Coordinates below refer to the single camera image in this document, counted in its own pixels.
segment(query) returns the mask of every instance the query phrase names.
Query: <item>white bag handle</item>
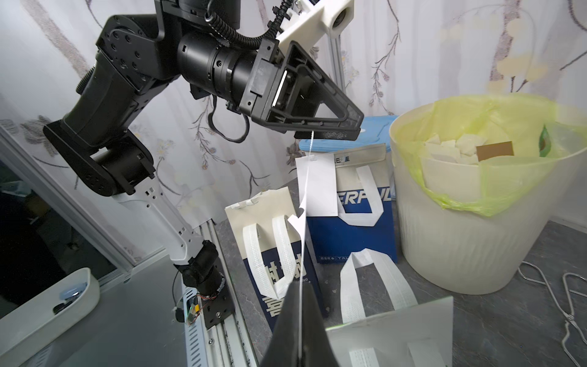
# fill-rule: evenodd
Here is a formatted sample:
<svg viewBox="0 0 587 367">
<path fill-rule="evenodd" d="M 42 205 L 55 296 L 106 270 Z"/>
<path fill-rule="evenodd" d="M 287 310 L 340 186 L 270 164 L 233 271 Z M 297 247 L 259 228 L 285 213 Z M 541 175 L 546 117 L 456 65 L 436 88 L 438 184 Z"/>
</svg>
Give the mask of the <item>white bag handle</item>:
<svg viewBox="0 0 587 367">
<path fill-rule="evenodd" d="M 363 189 L 371 206 L 371 213 L 347 214 L 340 200 L 337 200 L 338 217 L 346 224 L 360 227 L 373 227 L 379 220 L 379 217 L 381 217 L 381 214 L 383 214 L 383 203 L 381 202 L 379 190 L 371 173 L 371 168 L 369 166 L 359 167 L 357 168 L 357 175 L 359 176 L 359 181 L 363 184 Z"/>
<path fill-rule="evenodd" d="M 392 259 L 387 254 L 365 248 L 350 253 L 340 271 L 340 310 L 342 322 L 345 324 L 366 318 L 355 269 L 370 264 L 375 264 L 395 310 L 418 304 L 410 285 Z M 416 367 L 445 366 L 434 341 L 428 339 L 410 342 L 408 348 Z M 378 366 L 373 348 L 350 351 L 350 360 L 353 367 Z"/>
<path fill-rule="evenodd" d="M 261 247 L 259 246 L 259 231 L 257 223 L 248 225 L 242 229 L 242 239 L 247 252 L 247 261 L 251 269 L 253 279 L 259 289 L 259 293 L 273 299 L 285 297 L 288 287 L 294 278 L 296 262 L 291 242 L 289 241 L 287 224 L 285 216 L 279 216 L 272 219 L 273 234 L 279 262 L 284 276 L 275 284 L 265 270 Z"/>
</svg>

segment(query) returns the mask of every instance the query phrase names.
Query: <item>cable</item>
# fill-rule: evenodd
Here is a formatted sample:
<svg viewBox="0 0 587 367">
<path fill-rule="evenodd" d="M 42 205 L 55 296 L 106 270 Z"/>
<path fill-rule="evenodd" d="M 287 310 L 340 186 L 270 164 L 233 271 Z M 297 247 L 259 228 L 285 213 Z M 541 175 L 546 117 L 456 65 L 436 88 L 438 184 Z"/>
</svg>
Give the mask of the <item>cable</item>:
<svg viewBox="0 0 587 367">
<path fill-rule="evenodd" d="M 177 274 L 179 274 L 180 271 L 178 270 L 176 273 L 176 276 L 173 277 L 173 283 L 171 283 L 171 296 L 173 297 L 173 305 L 175 307 L 177 307 L 177 301 L 176 301 L 176 293 L 174 292 L 174 289 L 176 287 L 176 279 L 177 279 Z"/>
<path fill-rule="evenodd" d="M 205 16 L 206 23 L 208 23 L 210 28 L 215 30 L 220 37 L 226 39 L 230 43 L 234 43 L 245 49 L 257 50 L 261 46 L 261 41 L 263 38 L 275 39 L 277 32 L 280 30 L 279 27 L 281 27 L 281 22 L 284 20 L 284 18 L 289 19 L 287 11 L 289 8 L 291 8 L 294 0 L 282 0 L 281 6 L 279 8 L 274 8 L 275 19 L 267 24 L 269 29 L 267 29 L 265 33 L 258 37 L 247 37 L 238 33 L 233 27 L 224 22 L 215 11 L 212 10 L 213 2 L 214 0 L 210 0 L 210 2 L 208 2 L 208 8 L 206 10 Z"/>
<path fill-rule="evenodd" d="M 208 126 L 210 127 L 210 130 L 214 131 L 216 134 L 220 135 L 221 137 L 228 140 L 229 142 L 232 142 L 232 143 L 244 142 L 245 139 L 247 138 L 247 135 L 249 135 L 249 128 L 251 127 L 251 123 L 249 122 L 249 118 L 245 114 L 242 115 L 245 118 L 245 133 L 240 138 L 230 139 L 229 137 L 226 137 L 224 134 L 222 134 L 220 131 L 218 131 L 218 129 L 216 129 L 216 126 L 214 126 L 214 121 L 212 120 L 212 117 L 214 117 L 214 112 L 216 112 L 216 101 L 217 101 L 217 97 L 215 95 L 212 95 L 212 112 L 210 112 L 208 114 Z"/>
</svg>

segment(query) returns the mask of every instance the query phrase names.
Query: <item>yellow-green plastic bag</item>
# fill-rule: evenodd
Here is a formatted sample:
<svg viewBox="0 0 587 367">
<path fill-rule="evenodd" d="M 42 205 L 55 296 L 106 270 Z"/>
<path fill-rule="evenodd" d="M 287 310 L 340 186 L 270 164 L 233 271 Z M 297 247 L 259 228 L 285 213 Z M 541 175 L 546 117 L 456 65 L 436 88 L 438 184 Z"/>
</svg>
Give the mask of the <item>yellow-green plastic bag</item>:
<svg viewBox="0 0 587 367">
<path fill-rule="evenodd" d="M 549 152 L 540 156 L 546 128 Z M 573 108 L 523 93 L 450 97 L 434 103 L 430 112 L 391 132 L 412 178 L 442 208 L 494 216 L 529 192 L 558 160 L 587 148 L 587 118 Z M 421 158 L 424 142 L 438 134 L 441 141 L 463 134 L 487 138 L 486 144 L 512 141 L 513 156 L 479 162 L 481 198 L 463 203 L 424 184 Z"/>
</svg>

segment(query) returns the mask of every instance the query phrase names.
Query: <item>coiled cable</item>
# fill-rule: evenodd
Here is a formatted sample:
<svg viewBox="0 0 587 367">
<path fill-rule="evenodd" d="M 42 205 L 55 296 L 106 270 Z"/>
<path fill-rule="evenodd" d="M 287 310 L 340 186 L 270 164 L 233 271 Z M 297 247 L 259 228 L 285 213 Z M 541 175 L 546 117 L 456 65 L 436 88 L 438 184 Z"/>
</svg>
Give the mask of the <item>coiled cable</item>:
<svg viewBox="0 0 587 367">
<path fill-rule="evenodd" d="M 261 46 L 261 41 L 263 38 L 268 39 L 275 39 L 277 36 L 277 32 L 279 31 L 279 27 L 281 27 L 281 22 L 284 18 L 288 18 L 287 15 L 288 9 L 292 6 L 294 0 L 282 0 L 281 6 L 275 9 L 275 19 L 272 22 L 269 22 L 269 29 L 260 36 L 257 37 L 247 37 L 240 33 L 238 33 L 233 27 L 229 26 L 226 22 L 224 22 L 216 12 L 212 9 L 212 3 L 214 0 L 210 0 L 208 3 L 208 8 L 206 11 L 205 20 L 206 23 L 212 28 L 218 35 L 228 42 L 233 43 L 241 48 L 244 49 L 253 49 L 258 50 Z"/>
</svg>

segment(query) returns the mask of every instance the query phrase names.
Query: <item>gray floor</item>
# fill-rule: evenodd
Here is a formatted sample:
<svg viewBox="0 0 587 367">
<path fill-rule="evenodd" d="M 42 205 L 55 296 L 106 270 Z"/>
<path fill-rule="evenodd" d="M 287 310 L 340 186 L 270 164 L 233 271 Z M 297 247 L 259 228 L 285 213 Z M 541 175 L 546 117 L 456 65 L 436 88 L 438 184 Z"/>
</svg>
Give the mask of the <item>gray floor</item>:
<svg viewBox="0 0 587 367">
<path fill-rule="evenodd" d="M 297 184 L 292 181 L 288 186 L 297 207 Z M 228 221 L 219 223 L 216 231 L 260 360 L 269 345 L 271 330 L 247 276 Z M 526 260 L 542 269 L 561 307 L 568 310 L 561 276 L 567 271 L 587 276 L 587 234 L 549 222 Z M 315 264 L 329 311 L 325 325 L 340 324 L 338 291 L 343 264 Z M 448 295 L 454 297 L 453 366 L 573 366 L 560 344 L 565 335 L 563 316 L 543 285 L 530 283 L 516 275 L 498 292 L 479 296 L 461 295 L 428 282 L 403 257 L 400 257 L 397 266 L 419 303 Z M 367 316 L 391 310 L 391 301 L 375 268 L 370 265 L 358 269 L 357 274 Z M 527 275 L 538 277 L 532 271 L 528 271 Z M 583 293 L 587 291 L 584 282 L 580 284 L 570 280 L 569 286 Z M 587 333 L 587 299 L 573 296 L 573 302 L 578 324 Z M 568 348 L 579 363 L 587 365 L 587 348 L 580 343 L 578 333 L 571 331 Z"/>
</svg>

